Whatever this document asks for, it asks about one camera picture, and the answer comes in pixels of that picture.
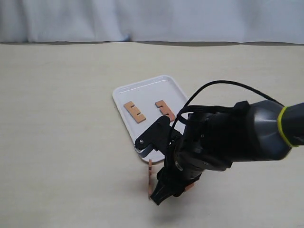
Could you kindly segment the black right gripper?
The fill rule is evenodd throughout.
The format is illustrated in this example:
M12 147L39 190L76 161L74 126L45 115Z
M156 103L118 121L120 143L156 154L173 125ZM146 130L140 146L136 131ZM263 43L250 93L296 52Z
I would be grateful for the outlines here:
M182 133L170 126L168 117L160 117L134 143L139 157L147 157L153 150L164 155L150 196L157 206L169 197L179 197L205 170L225 171L232 165L226 155L231 112L192 112L180 120L185 125Z

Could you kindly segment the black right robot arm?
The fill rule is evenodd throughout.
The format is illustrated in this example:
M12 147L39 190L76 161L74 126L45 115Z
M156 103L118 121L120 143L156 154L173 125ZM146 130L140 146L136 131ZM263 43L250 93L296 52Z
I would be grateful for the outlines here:
M279 161L304 143L304 105L282 106L270 100L238 102L233 107L190 105L178 113L182 133L159 117L135 141L147 155L165 159L150 198L156 204L178 197L205 170L225 171L235 162Z

